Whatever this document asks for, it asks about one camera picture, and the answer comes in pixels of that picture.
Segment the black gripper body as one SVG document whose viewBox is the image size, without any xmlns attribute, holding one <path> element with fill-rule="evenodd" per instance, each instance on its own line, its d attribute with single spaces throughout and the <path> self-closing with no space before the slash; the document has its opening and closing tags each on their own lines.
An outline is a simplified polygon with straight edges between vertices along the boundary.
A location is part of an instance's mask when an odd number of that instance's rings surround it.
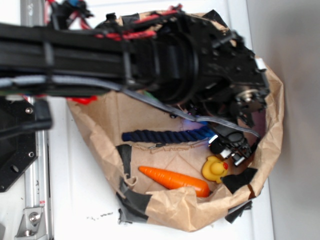
<svg viewBox="0 0 320 240">
<path fill-rule="evenodd" d="M 254 132 L 253 113 L 267 106 L 265 68 L 259 68 L 240 35 L 207 18 L 189 17 L 189 41 L 189 115 L 195 122 L 208 123 L 217 135 L 210 150 L 239 166 L 258 145 L 249 143 L 245 133 Z"/>
</svg>

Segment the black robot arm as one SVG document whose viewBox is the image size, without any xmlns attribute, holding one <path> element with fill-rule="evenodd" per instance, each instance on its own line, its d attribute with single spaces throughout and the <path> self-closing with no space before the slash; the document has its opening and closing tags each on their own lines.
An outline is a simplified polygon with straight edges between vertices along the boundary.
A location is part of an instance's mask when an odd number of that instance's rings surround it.
<svg viewBox="0 0 320 240">
<path fill-rule="evenodd" d="M 266 108 L 265 68 L 217 12 L 173 8 L 122 24 L 69 30 L 57 17 L 46 27 L 0 26 L 0 94 L 89 99 L 117 91 L 193 122 L 212 122 L 214 153 L 235 165 L 257 144 L 252 113 Z"/>
</svg>

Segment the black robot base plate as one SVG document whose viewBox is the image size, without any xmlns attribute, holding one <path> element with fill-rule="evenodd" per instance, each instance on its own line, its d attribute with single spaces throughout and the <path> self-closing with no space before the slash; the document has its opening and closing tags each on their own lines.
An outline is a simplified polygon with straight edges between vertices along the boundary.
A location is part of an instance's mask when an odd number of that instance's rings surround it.
<svg viewBox="0 0 320 240">
<path fill-rule="evenodd" d="M 0 98 L 0 192 L 8 191 L 37 158 L 36 132 L 53 120 L 46 100 Z"/>
</svg>

